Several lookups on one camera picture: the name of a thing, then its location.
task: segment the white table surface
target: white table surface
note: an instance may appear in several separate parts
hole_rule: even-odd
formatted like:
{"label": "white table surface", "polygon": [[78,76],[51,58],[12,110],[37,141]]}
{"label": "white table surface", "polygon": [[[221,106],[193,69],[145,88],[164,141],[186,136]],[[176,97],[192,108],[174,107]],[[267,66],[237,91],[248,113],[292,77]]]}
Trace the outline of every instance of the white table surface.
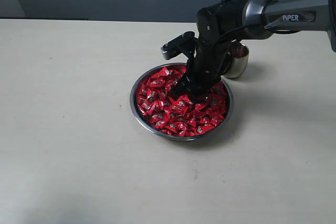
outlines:
{"label": "white table surface", "polygon": [[188,30],[0,20],[0,223],[335,223],[327,34],[245,41],[247,70],[227,81],[231,120],[181,143],[142,128],[129,94]]}

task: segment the stainless steel bowl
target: stainless steel bowl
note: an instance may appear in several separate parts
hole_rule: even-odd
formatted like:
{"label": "stainless steel bowl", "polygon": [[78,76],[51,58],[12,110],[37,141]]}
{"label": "stainless steel bowl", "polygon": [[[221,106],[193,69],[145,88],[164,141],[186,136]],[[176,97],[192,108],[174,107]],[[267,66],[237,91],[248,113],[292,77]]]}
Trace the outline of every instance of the stainless steel bowl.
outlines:
{"label": "stainless steel bowl", "polygon": [[186,137],[180,137],[180,136],[169,136],[167,134],[163,134],[162,132],[160,131],[157,131],[155,130],[154,128],[150,127],[146,122],[145,120],[142,118],[142,116],[140,115],[139,113],[139,110],[138,110],[138,105],[137,105],[137,101],[136,101],[136,97],[135,97],[135,93],[136,93],[136,90],[138,88],[138,85],[139,83],[145,78],[147,77],[148,75],[154,73],[154,72],[157,72],[158,69],[161,69],[163,67],[178,67],[180,65],[186,65],[185,63],[168,63],[168,64],[164,64],[164,65],[161,65],[161,66],[157,66],[155,68],[152,68],[151,70],[147,71],[146,73],[144,73],[142,76],[140,76],[140,78],[135,82],[133,88],[132,88],[132,91],[131,91],[131,95],[130,95],[130,104],[131,104],[131,109],[132,109],[132,112],[135,116],[135,118],[137,119],[137,121],[143,126],[145,127],[147,130],[149,130],[150,132],[156,134],[156,135],[159,135],[159,136],[162,136],[162,137],[165,137],[165,138],[169,138],[171,140],[175,140],[175,141],[190,141],[190,140],[195,140],[195,139],[199,139],[199,138],[202,138],[206,135],[209,135],[209,134],[212,134],[212,133],[215,133],[217,132],[220,128],[222,128],[226,123],[227,121],[230,119],[230,116],[232,114],[232,111],[233,111],[233,95],[232,95],[232,92],[231,92],[231,89],[230,87],[228,86],[228,84],[222,79],[222,82],[227,90],[227,93],[229,95],[229,110],[225,116],[225,119],[224,121],[217,127],[215,127],[213,130],[209,131],[209,132],[206,132],[204,134],[201,134],[201,135],[196,135],[196,136],[186,136]]}
{"label": "stainless steel bowl", "polygon": [[230,53],[232,55],[231,64],[224,76],[230,79],[238,78],[247,67],[249,50],[244,44],[234,42],[230,47]]}

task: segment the red candy wrapper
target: red candy wrapper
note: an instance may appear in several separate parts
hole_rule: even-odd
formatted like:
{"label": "red candy wrapper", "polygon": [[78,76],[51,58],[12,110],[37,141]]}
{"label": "red candy wrapper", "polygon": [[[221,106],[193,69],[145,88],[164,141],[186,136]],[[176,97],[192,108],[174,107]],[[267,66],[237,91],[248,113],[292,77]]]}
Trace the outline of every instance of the red candy wrapper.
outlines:
{"label": "red candy wrapper", "polygon": [[166,135],[188,137],[204,134],[217,127],[228,110],[228,94],[221,82],[199,97],[197,104],[192,103],[186,94],[176,101],[172,99],[169,92],[185,72],[186,67],[163,67],[146,77],[136,91],[141,116],[149,126]]}

